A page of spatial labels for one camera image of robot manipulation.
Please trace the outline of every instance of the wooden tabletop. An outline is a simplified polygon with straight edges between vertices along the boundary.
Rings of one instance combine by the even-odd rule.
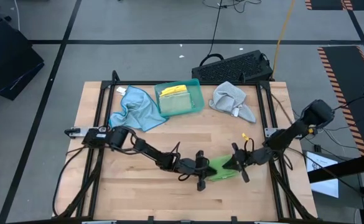
[[[75,126],[92,126],[100,84],[100,82],[85,83]],[[143,89],[155,99],[153,86],[136,87]],[[205,157],[209,159],[231,154],[233,142],[243,147],[245,140],[241,137],[242,133],[253,138],[256,148],[259,148],[264,136],[255,87],[238,86],[247,94],[245,103],[254,113],[256,124],[211,109],[208,101],[212,99],[216,86],[201,87],[206,103],[201,112],[173,116],[168,122],[146,133],[137,131],[137,135],[162,152],[172,150],[180,141],[181,156],[189,158],[195,158],[198,150],[203,150]],[[272,82],[271,91],[282,103],[290,118],[293,118],[286,84]],[[263,96],[269,123],[268,102],[264,91]],[[108,91],[103,101],[100,124],[103,124],[107,97]],[[121,98],[122,96],[116,92],[113,98],[113,112],[121,111]],[[288,119],[275,101],[274,107],[278,126],[289,127]],[[81,141],[82,138],[72,139],[68,150],[80,147]],[[290,147],[301,151],[298,140],[293,140]],[[58,212],[64,211],[80,190],[87,152],[85,149],[63,173],[56,200]],[[291,190],[303,206],[312,215],[317,216],[303,157],[291,151],[286,151],[286,155],[294,167],[294,170],[288,170]],[[152,160],[143,155],[126,156],[108,149],[104,155],[94,219],[147,220],[148,216],[154,216],[155,220],[226,221],[230,220],[231,216],[237,216],[239,221],[276,221],[269,166],[267,164],[249,166],[246,171],[250,177],[250,182],[247,184],[240,175],[218,182],[207,180],[207,188],[198,192],[196,177],[179,182],[178,174],[160,170]],[[284,216],[288,217],[285,195],[281,189],[280,194]],[[87,214],[90,192],[86,198],[84,214]]]

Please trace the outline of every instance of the light blue cloth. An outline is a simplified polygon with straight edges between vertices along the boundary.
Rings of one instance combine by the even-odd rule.
[[[166,122],[159,114],[156,103],[144,90],[128,86],[121,100],[121,112],[115,112],[110,116],[110,126],[127,126],[130,128],[148,131]]]

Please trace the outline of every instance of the concrete floor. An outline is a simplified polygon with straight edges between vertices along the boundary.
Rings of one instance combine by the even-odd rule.
[[[76,0],[18,0],[21,32],[30,40],[62,40]],[[216,5],[214,0],[207,4]],[[13,1],[0,1],[1,12],[10,14],[16,27]],[[263,0],[247,4],[238,14],[222,10],[216,39],[276,40],[290,1]],[[70,34],[71,40],[162,40],[211,39],[217,10],[197,0],[82,0]],[[364,11],[355,12],[364,31]],[[284,39],[360,40],[346,11],[309,11],[297,1]],[[35,114],[48,82],[60,45],[37,44],[34,49],[45,60],[45,67],[15,101],[0,97],[0,211],[26,144]],[[282,45],[279,51],[277,81],[287,82],[292,106],[300,111],[321,98],[331,107],[337,100],[317,53],[318,45]],[[63,130],[74,123],[83,83],[108,80],[117,70],[122,80],[185,80],[191,68],[208,54],[210,44],[123,44],[67,45],[45,107],[34,144],[11,207],[7,222],[50,218],[55,183],[68,148]],[[260,50],[273,61],[275,45],[214,45],[212,52],[231,57]],[[342,113],[336,114],[329,128],[346,126]],[[334,136],[344,145],[354,146],[349,130]],[[313,142],[333,153],[357,157],[354,149],[342,149],[326,135]],[[302,141],[302,147],[312,145]],[[352,222],[354,209],[334,208],[316,200],[320,218]]]

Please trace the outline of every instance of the yellow wire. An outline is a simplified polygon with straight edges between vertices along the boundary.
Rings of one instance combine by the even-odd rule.
[[[282,30],[281,30],[281,34],[279,36],[279,40],[277,41],[276,53],[274,54],[273,73],[271,74],[272,79],[273,79],[273,76],[276,73],[276,69],[277,69],[277,57],[278,57],[278,53],[279,53],[280,42],[286,31],[287,23],[288,23],[289,17],[291,16],[292,9],[294,8],[294,4],[295,4],[295,0],[292,0],[291,5],[289,6],[289,9],[288,9],[287,18],[284,21],[284,25],[282,25]]]

